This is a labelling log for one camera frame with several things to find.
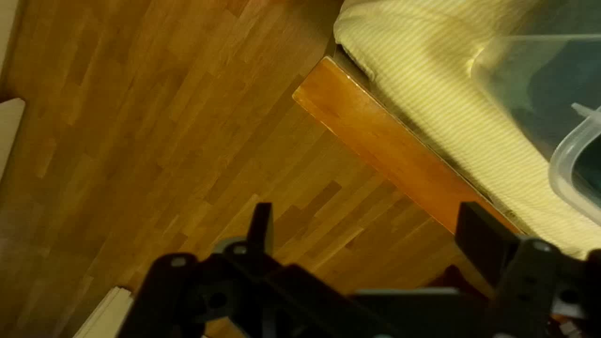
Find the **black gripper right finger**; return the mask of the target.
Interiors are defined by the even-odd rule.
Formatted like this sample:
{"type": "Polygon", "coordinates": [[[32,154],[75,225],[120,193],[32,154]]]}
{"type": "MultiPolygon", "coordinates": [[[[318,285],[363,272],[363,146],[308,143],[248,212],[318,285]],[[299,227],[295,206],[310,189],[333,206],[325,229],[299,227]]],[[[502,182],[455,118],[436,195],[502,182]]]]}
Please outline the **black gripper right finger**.
{"type": "Polygon", "coordinates": [[[584,259],[519,236],[477,203],[458,208],[455,240],[494,287],[488,338],[601,338],[601,250],[584,259]]]}

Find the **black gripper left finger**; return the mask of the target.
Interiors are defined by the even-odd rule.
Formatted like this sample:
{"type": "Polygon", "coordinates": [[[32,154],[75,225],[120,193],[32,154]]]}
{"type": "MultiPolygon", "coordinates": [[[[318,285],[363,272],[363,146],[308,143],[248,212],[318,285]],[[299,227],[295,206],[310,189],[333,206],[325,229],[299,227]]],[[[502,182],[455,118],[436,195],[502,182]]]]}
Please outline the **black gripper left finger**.
{"type": "Polygon", "coordinates": [[[158,257],[117,338],[203,338],[227,319],[244,338],[400,338],[372,310],[340,295],[299,265],[269,253],[272,204],[257,203],[248,235],[199,261],[158,257]]]}

